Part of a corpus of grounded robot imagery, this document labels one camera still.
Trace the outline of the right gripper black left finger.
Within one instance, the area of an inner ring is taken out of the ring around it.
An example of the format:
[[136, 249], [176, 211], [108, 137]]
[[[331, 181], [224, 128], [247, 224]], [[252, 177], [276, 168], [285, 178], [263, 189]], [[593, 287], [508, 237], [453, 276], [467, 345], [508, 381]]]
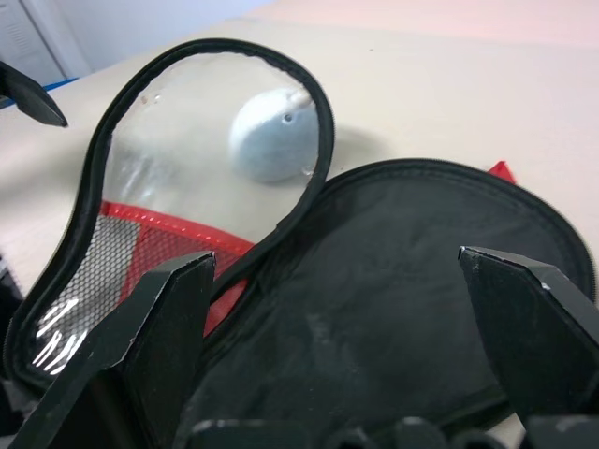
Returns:
[[169, 449], [202, 348], [213, 253], [171, 259], [83, 340], [8, 449]]

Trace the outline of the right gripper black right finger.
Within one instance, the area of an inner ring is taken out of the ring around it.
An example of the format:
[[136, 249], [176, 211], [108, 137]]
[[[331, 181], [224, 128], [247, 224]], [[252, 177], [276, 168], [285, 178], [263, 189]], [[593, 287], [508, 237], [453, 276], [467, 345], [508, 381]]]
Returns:
[[599, 415], [599, 308], [558, 268], [522, 255], [463, 247], [459, 264], [517, 416]]

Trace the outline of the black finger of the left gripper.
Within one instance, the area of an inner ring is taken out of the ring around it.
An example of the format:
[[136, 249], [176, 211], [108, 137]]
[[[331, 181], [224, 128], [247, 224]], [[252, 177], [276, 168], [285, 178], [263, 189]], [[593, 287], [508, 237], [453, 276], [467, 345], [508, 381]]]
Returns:
[[35, 80], [0, 61], [0, 98], [7, 98], [33, 120], [68, 127], [68, 121], [47, 91]]

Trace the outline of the red and black paddle case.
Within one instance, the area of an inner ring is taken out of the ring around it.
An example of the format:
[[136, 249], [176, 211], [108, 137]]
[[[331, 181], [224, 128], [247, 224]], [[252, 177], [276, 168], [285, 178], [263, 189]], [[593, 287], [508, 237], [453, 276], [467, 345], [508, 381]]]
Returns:
[[[277, 88], [313, 99], [317, 162], [310, 175], [251, 181], [230, 164], [230, 127], [250, 98]], [[594, 303], [575, 229], [517, 185], [446, 161], [331, 176], [334, 144], [322, 88], [277, 51], [210, 38], [153, 59], [99, 122], [68, 228], [9, 322], [10, 381], [35, 410], [145, 273], [210, 252], [202, 348], [169, 449], [382, 448], [515, 413], [459, 252], [552, 265]]]

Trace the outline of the white zipper pull ball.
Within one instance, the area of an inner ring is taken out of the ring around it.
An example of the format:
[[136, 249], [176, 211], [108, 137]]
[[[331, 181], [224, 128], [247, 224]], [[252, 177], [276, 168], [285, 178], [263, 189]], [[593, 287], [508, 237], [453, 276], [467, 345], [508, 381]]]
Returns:
[[230, 164], [256, 182], [286, 181], [314, 172], [318, 117], [313, 99], [295, 88], [277, 88], [250, 98], [230, 127]]

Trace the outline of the grey metal cabinet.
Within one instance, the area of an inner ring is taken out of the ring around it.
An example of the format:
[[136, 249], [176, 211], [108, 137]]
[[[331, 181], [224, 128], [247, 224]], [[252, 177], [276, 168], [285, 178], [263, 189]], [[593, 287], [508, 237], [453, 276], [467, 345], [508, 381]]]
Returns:
[[92, 73], [55, 0], [0, 0], [0, 61], [42, 85]]

